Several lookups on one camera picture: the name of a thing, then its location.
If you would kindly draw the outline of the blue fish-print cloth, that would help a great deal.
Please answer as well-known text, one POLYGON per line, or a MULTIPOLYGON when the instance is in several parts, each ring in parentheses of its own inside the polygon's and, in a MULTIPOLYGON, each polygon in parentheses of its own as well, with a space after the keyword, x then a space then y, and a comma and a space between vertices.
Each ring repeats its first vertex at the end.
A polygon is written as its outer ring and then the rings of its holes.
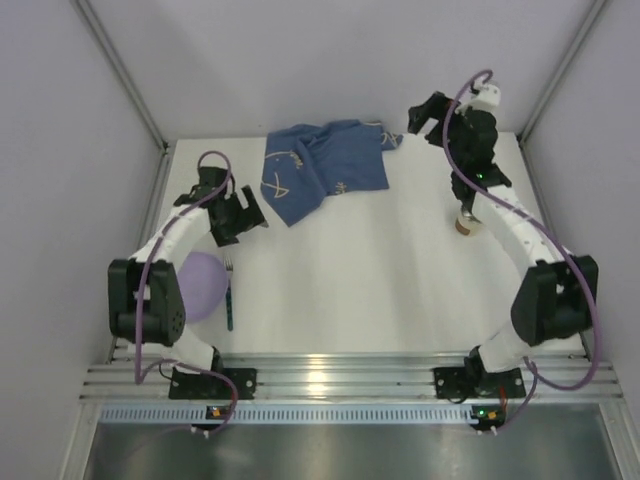
POLYGON ((383 154, 398 149, 403 140, 380 121, 357 119, 271 132, 266 137, 261 194, 291 227, 330 196, 387 190, 383 154))

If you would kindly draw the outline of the metal cup with cork base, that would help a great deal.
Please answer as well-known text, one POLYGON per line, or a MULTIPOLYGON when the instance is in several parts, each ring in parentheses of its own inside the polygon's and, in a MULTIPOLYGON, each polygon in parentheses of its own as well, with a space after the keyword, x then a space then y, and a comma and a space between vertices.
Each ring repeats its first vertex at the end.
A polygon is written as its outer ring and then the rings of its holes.
POLYGON ((481 230, 482 223, 471 212, 461 208, 456 216, 454 227, 463 236, 473 236, 481 230))

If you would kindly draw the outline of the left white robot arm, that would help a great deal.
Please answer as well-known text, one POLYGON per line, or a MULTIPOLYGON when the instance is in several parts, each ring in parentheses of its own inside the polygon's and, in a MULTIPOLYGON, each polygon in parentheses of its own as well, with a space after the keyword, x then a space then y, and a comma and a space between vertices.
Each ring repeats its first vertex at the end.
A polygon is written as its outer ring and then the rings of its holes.
POLYGON ((178 271, 196 244, 211 236, 219 247, 239 235, 265 227, 266 219, 250 186, 234 190, 229 168, 200 167, 198 183, 173 203, 168 218, 138 251, 113 260, 107 270, 111 334, 134 346, 134 378, 140 384, 149 369, 143 346, 160 349, 164 359, 197 371, 212 371, 216 349, 186 325, 178 271))

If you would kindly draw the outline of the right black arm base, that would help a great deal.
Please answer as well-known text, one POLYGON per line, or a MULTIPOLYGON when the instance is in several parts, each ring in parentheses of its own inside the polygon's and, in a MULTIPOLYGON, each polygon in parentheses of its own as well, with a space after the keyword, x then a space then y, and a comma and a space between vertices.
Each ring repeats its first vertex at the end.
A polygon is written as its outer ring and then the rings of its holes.
POLYGON ((521 399, 527 393, 519 368, 489 373, 480 358, 479 348, 474 348, 461 366, 444 366, 433 369, 436 397, 455 404, 468 399, 521 399))

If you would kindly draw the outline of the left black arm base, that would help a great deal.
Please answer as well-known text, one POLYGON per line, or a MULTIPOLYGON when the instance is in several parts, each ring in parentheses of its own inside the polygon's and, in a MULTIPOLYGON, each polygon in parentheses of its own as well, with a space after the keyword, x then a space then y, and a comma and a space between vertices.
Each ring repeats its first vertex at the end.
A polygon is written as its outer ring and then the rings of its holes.
MULTIPOLYGON (((225 367, 222 374, 236 387, 239 400, 252 400, 257 387, 255 368, 225 367)), ((172 369, 168 398, 171 400, 230 400, 231 387, 218 378, 172 369)))

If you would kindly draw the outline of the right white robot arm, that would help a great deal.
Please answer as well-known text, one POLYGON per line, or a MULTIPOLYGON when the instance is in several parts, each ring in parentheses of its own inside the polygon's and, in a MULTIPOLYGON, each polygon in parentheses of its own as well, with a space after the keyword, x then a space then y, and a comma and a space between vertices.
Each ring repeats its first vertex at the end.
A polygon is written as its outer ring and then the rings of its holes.
POLYGON ((452 191, 461 204, 457 229, 468 234, 475 225, 484 226, 521 279, 506 323, 465 360, 476 380, 516 367, 533 348, 548 341, 591 329, 598 283, 595 260, 576 257, 545 237, 496 163, 493 110, 499 100, 499 89, 489 85, 473 88, 466 104, 434 92, 408 111, 409 133, 417 134, 434 121, 425 139, 451 156, 452 191))

